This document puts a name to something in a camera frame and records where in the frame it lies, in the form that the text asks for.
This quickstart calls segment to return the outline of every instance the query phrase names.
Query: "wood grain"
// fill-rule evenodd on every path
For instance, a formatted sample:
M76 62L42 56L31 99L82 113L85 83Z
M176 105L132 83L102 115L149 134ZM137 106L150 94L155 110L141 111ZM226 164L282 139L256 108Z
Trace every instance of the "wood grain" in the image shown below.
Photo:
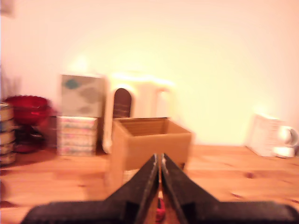
M102 200L109 155L57 156L54 149L17 154L1 168L1 223L17 224L35 205ZM260 157L245 147L194 146L185 172L221 201L274 200L299 210L299 158Z

